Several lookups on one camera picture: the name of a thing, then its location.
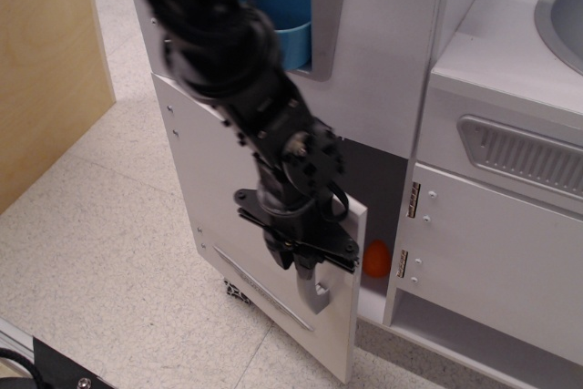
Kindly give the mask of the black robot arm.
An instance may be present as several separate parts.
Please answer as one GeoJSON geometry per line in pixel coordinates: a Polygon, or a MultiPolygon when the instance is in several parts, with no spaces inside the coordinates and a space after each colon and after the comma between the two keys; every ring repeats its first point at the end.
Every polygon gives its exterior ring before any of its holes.
{"type": "Polygon", "coordinates": [[[147,1],[165,33],[171,75],[251,149],[258,186],[234,199],[275,262],[304,280],[324,261],[354,271],[359,247],[342,229],[349,200],[336,181],[340,140],[284,72],[268,17],[251,0],[147,1]]]}

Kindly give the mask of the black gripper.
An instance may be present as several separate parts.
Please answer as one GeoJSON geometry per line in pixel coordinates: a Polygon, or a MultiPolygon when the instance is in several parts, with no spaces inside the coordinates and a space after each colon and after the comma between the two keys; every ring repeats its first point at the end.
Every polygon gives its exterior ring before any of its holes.
{"type": "Polygon", "coordinates": [[[359,246],[338,222],[325,220],[313,200],[295,210],[277,210],[263,189],[239,189],[234,194],[240,217],[262,229],[276,264],[288,270],[293,261],[298,277],[313,279],[316,266],[326,261],[354,273],[359,246]]]}

